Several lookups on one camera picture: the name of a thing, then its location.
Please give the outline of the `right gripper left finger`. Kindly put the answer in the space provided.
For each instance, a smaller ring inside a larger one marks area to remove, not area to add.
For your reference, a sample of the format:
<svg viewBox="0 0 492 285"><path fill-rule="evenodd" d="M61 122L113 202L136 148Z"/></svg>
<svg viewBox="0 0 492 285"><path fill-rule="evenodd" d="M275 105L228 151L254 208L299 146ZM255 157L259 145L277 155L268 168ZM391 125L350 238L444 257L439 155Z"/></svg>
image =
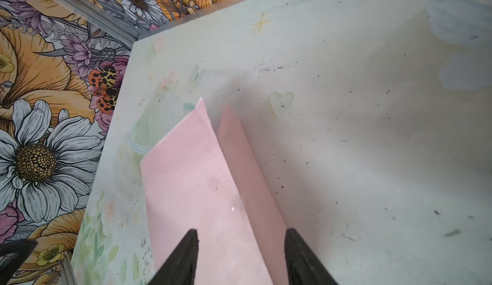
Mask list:
<svg viewBox="0 0 492 285"><path fill-rule="evenodd" d="M190 229L148 285L193 285L196 278L198 253L197 230Z"/></svg>

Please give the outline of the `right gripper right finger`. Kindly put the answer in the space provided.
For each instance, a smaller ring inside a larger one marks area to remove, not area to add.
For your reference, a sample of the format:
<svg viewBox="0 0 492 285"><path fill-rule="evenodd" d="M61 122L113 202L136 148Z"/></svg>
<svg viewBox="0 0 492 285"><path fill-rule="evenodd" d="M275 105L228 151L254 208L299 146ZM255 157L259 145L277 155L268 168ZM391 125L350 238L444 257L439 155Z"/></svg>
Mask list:
<svg viewBox="0 0 492 285"><path fill-rule="evenodd" d="M289 285L338 285L294 228L286 230L284 256Z"/></svg>

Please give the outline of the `purple wrapping paper sheet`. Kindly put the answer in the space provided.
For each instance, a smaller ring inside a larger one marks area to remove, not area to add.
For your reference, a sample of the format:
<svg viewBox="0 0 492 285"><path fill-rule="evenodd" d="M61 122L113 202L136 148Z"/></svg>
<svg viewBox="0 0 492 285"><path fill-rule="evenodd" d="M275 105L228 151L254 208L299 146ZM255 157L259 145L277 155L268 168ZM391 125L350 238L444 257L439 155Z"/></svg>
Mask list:
<svg viewBox="0 0 492 285"><path fill-rule="evenodd" d="M287 226L238 117L214 131L205 103L140 164L155 267L197 232L195 284L287 284Z"/></svg>

